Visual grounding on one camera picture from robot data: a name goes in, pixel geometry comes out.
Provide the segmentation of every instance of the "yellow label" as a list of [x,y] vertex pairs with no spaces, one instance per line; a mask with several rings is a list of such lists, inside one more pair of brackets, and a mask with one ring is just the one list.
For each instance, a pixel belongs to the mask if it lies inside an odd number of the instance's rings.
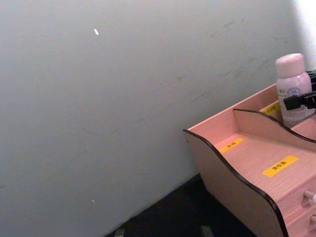
[[274,164],[269,169],[266,169],[263,171],[264,175],[267,175],[268,177],[272,177],[279,173],[281,170],[287,168],[291,164],[293,164],[295,161],[297,161],[298,158],[294,156],[287,156],[283,160],[281,160],[279,163]]
[[232,143],[228,144],[227,146],[222,147],[219,151],[220,152],[225,152],[227,150],[229,150],[230,148],[238,145],[239,143],[243,142],[245,139],[244,138],[238,138],[236,140],[234,140]]
[[272,115],[274,113],[276,113],[277,111],[279,111],[281,109],[280,103],[276,102],[272,105],[270,105],[269,107],[265,108],[263,111],[263,113],[266,113],[268,115]]

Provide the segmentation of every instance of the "drawer knob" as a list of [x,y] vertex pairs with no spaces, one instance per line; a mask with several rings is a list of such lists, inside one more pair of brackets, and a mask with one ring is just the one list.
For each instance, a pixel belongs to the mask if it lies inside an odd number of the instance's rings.
[[312,216],[312,217],[311,217],[311,222],[313,222],[313,223],[316,224],[316,216]]
[[316,203],[316,194],[315,194],[315,193],[306,190],[306,191],[304,192],[304,196],[307,197],[307,198],[309,198],[309,199],[311,199],[311,200],[313,200],[313,203]]

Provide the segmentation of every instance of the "pink wooden organizer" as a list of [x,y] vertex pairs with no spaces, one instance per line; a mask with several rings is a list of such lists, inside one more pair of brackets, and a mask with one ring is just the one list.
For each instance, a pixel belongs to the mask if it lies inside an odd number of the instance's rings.
[[184,134],[207,190],[254,234],[316,237],[316,115],[286,128],[277,100],[272,85]]

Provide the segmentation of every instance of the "black carpet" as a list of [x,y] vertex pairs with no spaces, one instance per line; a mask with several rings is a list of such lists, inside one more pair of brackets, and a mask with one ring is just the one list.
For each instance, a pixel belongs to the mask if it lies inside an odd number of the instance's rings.
[[[214,237],[255,237],[222,206],[196,176],[168,196],[124,223],[124,237],[201,237],[210,226]],[[114,237],[115,232],[107,237]]]

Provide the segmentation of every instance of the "gray wall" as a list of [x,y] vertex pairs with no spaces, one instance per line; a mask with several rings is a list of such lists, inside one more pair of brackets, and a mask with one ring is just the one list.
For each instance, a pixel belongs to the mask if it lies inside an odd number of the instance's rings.
[[197,174],[183,128],[274,83],[297,50],[283,0],[5,2],[7,237],[112,231]]

